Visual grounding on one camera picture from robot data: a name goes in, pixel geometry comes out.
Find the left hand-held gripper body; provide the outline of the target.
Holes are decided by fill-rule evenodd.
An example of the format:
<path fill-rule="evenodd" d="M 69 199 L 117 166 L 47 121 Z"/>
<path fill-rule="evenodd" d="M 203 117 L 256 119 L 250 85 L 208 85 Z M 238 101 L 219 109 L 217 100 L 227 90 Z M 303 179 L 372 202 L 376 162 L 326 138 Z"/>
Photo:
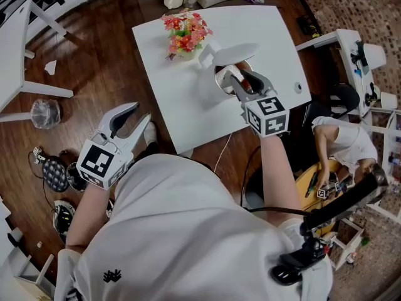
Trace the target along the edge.
<path fill-rule="evenodd" d="M 76 168 L 82 179 L 107 190 L 126 173 L 132 160 L 130 143 L 98 131 L 85 141 Z"/>

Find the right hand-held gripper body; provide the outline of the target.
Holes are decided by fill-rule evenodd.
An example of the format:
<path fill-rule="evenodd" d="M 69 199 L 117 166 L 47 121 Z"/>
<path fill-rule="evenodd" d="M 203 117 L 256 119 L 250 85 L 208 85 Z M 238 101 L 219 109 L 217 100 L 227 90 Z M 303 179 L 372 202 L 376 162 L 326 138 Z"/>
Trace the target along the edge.
<path fill-rule="evenodd" d="M 277 95 L 249 96 L 249 102 L 240 102 L 241 117 L 259 137 L 282 134 L 288 130 L 289 110 L 285 109 Z"/>

